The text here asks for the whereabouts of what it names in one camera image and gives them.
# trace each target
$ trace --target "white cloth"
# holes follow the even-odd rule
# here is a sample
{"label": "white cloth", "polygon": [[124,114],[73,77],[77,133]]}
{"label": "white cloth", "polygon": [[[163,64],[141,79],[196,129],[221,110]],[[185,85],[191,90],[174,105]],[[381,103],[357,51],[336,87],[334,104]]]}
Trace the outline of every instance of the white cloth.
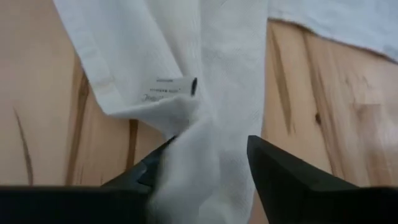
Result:
{"label": "white cloth", "polygon": [[271,0],[269,17],[398,62],[397,0]]}
{"label": "white cloth", "polygon": [[[165,223],[248,220],[246,141],[261,132],[268,4],[273,18],[398,60],[395,0],[54,2],[103,111],[179,135],[150,207]],[[181,77],[198,78],[194,98],[142,100],[156,78]]]}

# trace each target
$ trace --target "white fabric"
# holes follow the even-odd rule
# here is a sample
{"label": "white fabric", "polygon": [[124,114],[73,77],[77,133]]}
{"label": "white fabric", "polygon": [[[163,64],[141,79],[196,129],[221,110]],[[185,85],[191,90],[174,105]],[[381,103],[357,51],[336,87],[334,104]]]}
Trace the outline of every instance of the white fabric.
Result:
{"label": "white fabric", "polygon": [[398,62],[397,0],[271,0],[269,17]]}
{"label": "white fabric", "polygon": [[[151,203],[165,223],[246,223],[246,141],[260,134],[267,7],[338,41],[398,60],[395,0],[54,0],[106,114],[179,138]],[[156,78],[198,93],[142,102]]]}

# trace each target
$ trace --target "light wood plank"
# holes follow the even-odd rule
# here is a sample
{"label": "light wood plank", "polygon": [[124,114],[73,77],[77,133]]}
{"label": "light wood plank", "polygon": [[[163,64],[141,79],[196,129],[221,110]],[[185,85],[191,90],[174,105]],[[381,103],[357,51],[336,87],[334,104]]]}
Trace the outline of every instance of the light wood plank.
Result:
{"label": "light wood plank", "polygon": [[303,31],[271,22],[267,30],[266,140],[331,172],[312,93]]}
{"label": "light wood plank", "polygon": [[129,128],[128,120],[106,116],[90,89],[72,184],[101,185],[125,171],[130,143]]}
{"label": "light wood plank", "polygon": [[139,122],[134,163],[138,163],[146,155],[162,145],[164,141],[162,133],[143,122]]}
{"label": "light wood plank", "polygon": [[0,183],[65,182],[74,51],[51,0],[0,2]]}
{"label": "light wood plank", "polygon": [[333,173],[360,186],[397,183],[398,65],[309,32],[305,41]]}

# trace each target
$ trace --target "care label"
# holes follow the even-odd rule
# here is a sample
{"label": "care label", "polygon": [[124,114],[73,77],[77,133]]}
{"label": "care label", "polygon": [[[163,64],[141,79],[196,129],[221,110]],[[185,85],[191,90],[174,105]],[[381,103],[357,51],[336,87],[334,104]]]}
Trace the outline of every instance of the care label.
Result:
{"label": "care label", "polygon": [[141,102],[155,102],[176,95],[194,96],[196,89],[196,78],[156,78],[156,80],[146,83],[142,91]]}

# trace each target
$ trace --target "white garment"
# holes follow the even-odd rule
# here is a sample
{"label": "white garment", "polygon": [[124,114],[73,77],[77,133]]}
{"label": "white garment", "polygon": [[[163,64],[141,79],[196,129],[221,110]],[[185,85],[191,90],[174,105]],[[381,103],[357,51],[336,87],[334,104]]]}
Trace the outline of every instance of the white garment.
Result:
{"label": "white garment", "polygon": [[[179,135],[151,203],[165,223],[249,218],[246,141],[261,132],[268,4],[273,18],[398,60],[395,0],[54,2],[103,111]],[[198,78],[194,98],[142,100],[156,78],[181,77]]]}
{"label": "white garment", "polygon": [[398,62],[397,0],[271,0],[269,17]]}

